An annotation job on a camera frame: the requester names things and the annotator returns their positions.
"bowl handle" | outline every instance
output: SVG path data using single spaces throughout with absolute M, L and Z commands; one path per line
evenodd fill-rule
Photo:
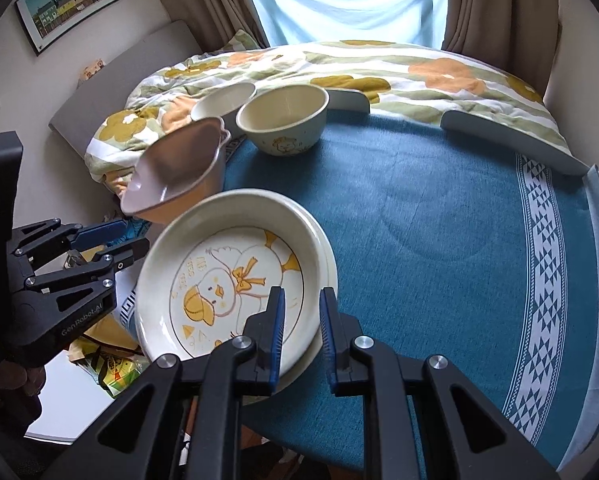
M 230 134 L 230 132 L 224 128 L 222 128 L 220 130 L 220 145 L 219 148 L 223 148 L 224 146 L 226 146 L 229 142 L 230 139 L 232 139 L 232 135 Z

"duck illustration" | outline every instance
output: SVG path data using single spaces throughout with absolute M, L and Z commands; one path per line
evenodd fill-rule
M 301 270 L 294 253 L 286 263 L 273 251 L 277 236 L 269 231 L 266 242 L 252 245 L 243 251 L 234 247 L 207 250 L 221 267 L 214 267 L 192 286 L 184 297 L 184 312 L 193 321 L 212 326 L 215 317 L 238 313 L 235 334 L 244 330 L 246 319 L 262 310 L 262 300 L 268 297 L 272 286 L 282 284 L 282 276 L 289 270 Z
M 301 142 L 296 145 L 297 139 L 292 137 L 277 137 L 273 140 L 273 147 L 277 148 L 278 152 L 291 153 L 293 150 L 297 150 L 301 147 Z
M 184 296 L 184 312 L 192 321 L 212 326 L 215 316 L 228 316 L 236 306 L 235 286 L 230 274 L 220 267 L 209 269 Z

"yellow bow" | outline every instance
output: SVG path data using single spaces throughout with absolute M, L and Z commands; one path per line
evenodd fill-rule
M 255 264 L 257 263 L 257 259 L 251 257 L 251 259 L 246 264 L 246 269 L 244 267 L 238 267 L 233 270 L 233 277 L 238 280 L 238 285 L 235 287 L 237 293 L 242 292 L 243 290 L 250 290 L 253 288 L 253 285 L 265 285 L 266 278 L 249 278 L 248 273 L 251 272 Z

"person's hand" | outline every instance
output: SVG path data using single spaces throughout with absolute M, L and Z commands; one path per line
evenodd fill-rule
M 40 393 L 46 382 L 44 368 L 21 367 L 9 361 L 0 363 L 0 390 L 17 390 L 22 388 L 24 394 L 31 397 Z

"blue tablecloth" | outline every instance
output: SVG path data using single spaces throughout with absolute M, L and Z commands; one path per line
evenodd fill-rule
M 225 189 L 270 189 L 311 211 L 335 252 L 340 309 L 403 355 L 447 355 L 557 466 L 599 425 L 599 228 L 585 181 L 481 139 L 331 110 L 303 155 L 245 142 Z M 330 395 L 321 354 L 243 420 L 362 466 L 361 399 Z

